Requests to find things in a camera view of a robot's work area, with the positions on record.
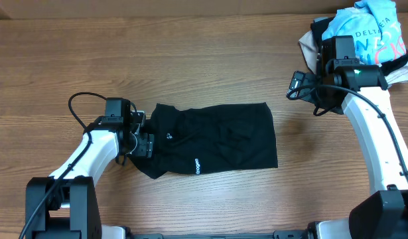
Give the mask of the black polo shirt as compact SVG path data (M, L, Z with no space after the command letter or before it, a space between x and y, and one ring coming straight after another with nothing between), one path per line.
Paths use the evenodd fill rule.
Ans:
M202 175L278 166L273 116L265 103L183 111L157 104L145 132L155 137L153 153L131 161L152 179L166 172Z

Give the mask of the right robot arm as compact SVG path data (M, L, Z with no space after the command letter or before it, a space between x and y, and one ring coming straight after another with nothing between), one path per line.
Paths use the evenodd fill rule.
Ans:
M316 116L335 112L350 120L370 195L346 218L311 222L301 238L408 238L408 148L381 68L360 64L351 36L324 40L317 61L316 74L293 74L287 98L314 104Z

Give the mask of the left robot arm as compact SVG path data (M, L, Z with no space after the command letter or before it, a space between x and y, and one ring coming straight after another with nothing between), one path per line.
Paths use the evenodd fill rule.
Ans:
M112 162L150 159L154 136L144 132L145 112L123 98L106 98L105 112L84 126L82 141L68 160L26 187L21 238L132 238L126 226L103 225L95 186Z

